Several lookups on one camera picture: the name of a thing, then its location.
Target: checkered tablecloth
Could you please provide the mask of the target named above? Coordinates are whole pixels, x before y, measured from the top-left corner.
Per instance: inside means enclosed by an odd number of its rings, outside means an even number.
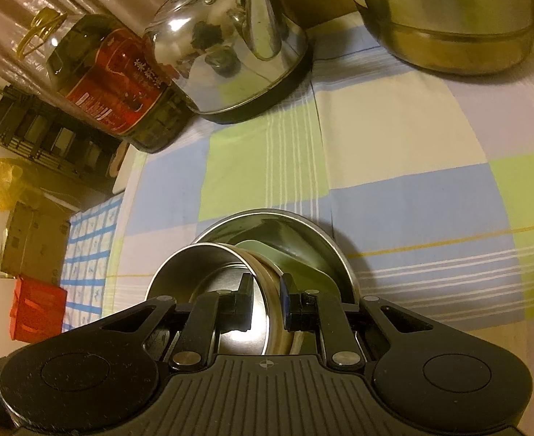
[[[103,314],[143,300],[218,219],[277,207],[332,234],[362,294],[498,343],[534,376],[534,49],[458,78],[391,56],[358,14],[313,36],[312,76],[286,101],[236,125],[196,120],[136,157]],[[522,426],[534,436],[534,395]]]
[[[123,194],[71,218],[60,285],[67,291],[63,331],[98,320]]]

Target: red bottle label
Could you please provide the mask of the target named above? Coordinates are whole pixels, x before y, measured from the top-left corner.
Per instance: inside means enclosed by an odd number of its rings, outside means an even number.
[[[112,31],[97,51],[95,63],[67,95],[67,100],[123,134],[158,100],[166,84],[146,63],[142,42],[128,29]]]

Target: cardboard box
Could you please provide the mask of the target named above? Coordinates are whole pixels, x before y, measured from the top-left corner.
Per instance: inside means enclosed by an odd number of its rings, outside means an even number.
[[[17,203],[4,230],[0,276],[22,274],[58,286],[69,229],[67,218]]]

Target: stainless steel pot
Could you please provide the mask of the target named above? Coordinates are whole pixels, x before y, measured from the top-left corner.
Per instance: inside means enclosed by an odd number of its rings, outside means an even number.
[[[242,274],[255,279],[251,328],[220,336],[222,354],[289,354],[293,333],[283,328],[278,294],[278,275],[270,272],[252,255],[235,247],[198,243],[186,246],[155,273],[146,300],[170,295],[178,303],[193,302],[204,292],[236,290]]]
[[[474,75],[522,61],[534,39],[534,0],[354,0],[392,54],[427,69]]]
[[[194,240],[235,245],[254,239],[329,275],[344,303],[359,300],[358,281],[341,249],[321,228],[303,216],[283,210],[248,210],[229,216]]]

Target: yellow plastic bag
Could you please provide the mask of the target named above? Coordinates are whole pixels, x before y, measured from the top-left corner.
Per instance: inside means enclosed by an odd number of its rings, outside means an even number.
[[[42,192],[36,167],[23,159],[0,158],[0,211],[12,210],[17,202],[37,209]]]

